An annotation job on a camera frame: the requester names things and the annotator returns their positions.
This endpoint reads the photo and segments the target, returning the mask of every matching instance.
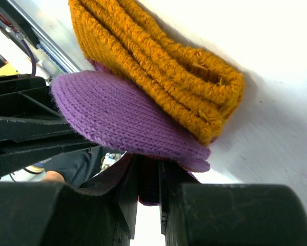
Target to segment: yellow object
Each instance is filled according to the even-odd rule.
[[[18,71],[10,63],[0,68],[0,76],[19,74]]]
[[[133,80],[201,144],[221,134],[242,100],[238,71],[209,52],[174,43],[134,0],[69,5],[86,58]]]

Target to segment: knit beanie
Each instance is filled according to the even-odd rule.
[[[52,94],[71,127],[93,142],[168,158],[193,172],[209,169],[209,149],[129,80],[99,71],[65,74]]]
[[[86,58],[131,79],[203,145],[239,106],[242,75],[202,49],[167,38],[134,0],[69,0]]]

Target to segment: purple cable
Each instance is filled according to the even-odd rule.
[[[34,57],[33,53],[31,52],[29,46],[27,45],[27,43],[23,39],[21,40],[21,43],[25,47],[25,49],[28,53],[28,56],[31,60],[31,68],[32,68],[31,69],[31,76],[35,77],[35,75],[36,75],[36,60],[35,60],[35,57]]]

